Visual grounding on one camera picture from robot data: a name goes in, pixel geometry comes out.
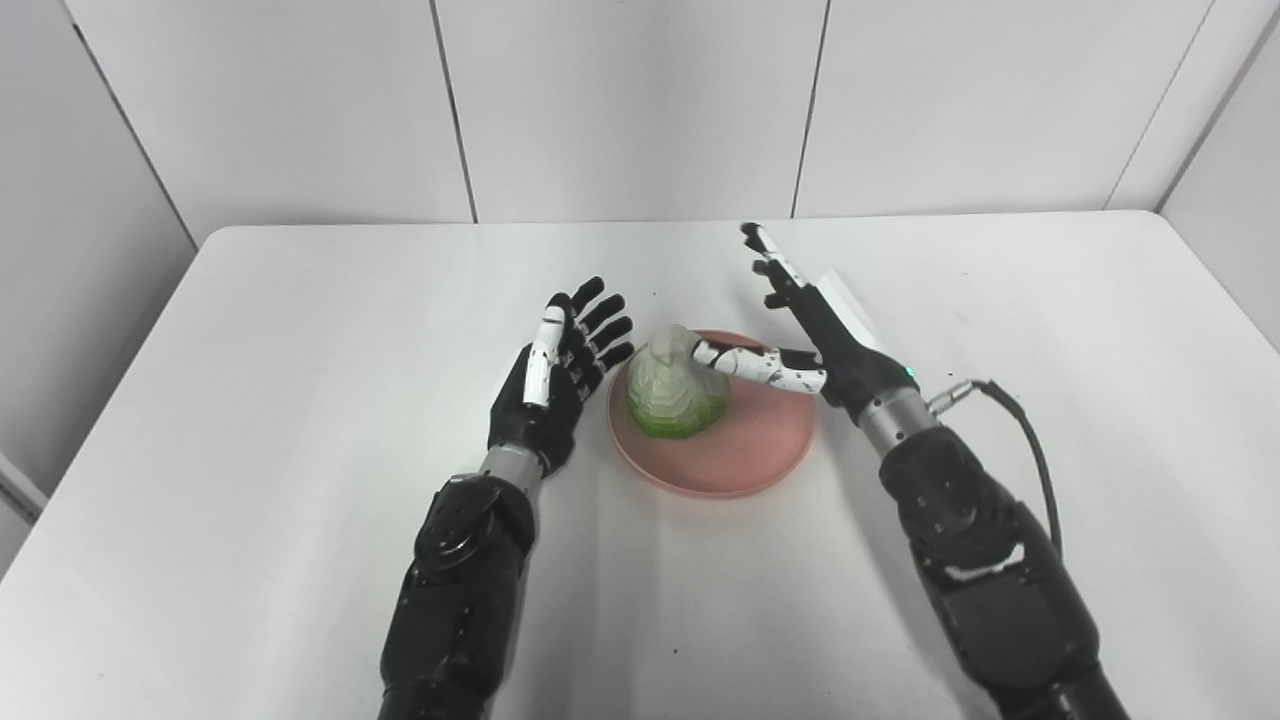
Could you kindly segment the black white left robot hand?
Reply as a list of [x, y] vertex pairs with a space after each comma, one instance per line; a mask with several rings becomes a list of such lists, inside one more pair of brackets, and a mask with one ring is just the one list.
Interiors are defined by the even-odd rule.
[[545, 475], [561, 469], [586, 402], [634, 355], [632, 328], [625, 297], [599, 275], [553, 295], [492, 405], [486, 447], [529, 451]]

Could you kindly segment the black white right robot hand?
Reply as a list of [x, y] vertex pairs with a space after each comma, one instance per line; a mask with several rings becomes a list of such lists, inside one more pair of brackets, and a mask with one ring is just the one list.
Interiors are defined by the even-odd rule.
[[851, 315], [849, 304], [835, 290], [823, 290], [801, 274], [763, 225], [745, 222], [740, 231], [744, 245], [756, 255], [753, 273], [771, 286], [764, 306], [788, 311], [812, 348], [700, 340], [690, 352], [691, 361], [774, 389], [819, 395], [847, 411], [863, 429], [881, 421], [933, 424], [913, 373]]

